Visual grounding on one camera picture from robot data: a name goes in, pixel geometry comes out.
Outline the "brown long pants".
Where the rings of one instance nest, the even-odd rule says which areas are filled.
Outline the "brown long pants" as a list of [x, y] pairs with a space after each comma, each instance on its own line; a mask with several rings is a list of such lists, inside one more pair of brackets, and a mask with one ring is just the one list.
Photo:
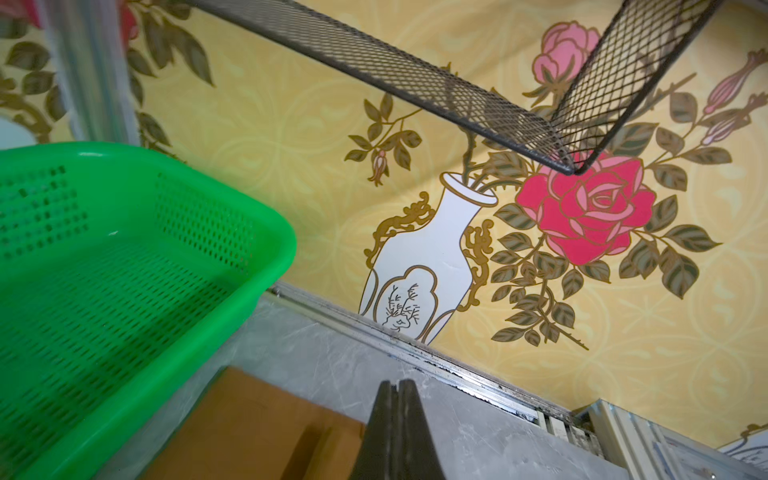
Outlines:
[[346, 479], [364, 423], [227, 367], [144, 479]]

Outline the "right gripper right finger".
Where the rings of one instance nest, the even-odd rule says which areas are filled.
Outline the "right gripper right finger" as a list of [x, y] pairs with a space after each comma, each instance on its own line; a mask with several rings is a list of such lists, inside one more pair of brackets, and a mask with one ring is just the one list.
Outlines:
[[416, 383], [396, 387], [392, 433], [393, 479], [445, 479]]

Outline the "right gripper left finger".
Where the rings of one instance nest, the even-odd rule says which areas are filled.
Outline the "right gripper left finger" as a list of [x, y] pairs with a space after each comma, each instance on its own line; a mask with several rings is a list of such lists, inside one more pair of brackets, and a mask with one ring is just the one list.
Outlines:
[[383, 381], [367, 423], [350, 479], [394, 479], [396, 387]]

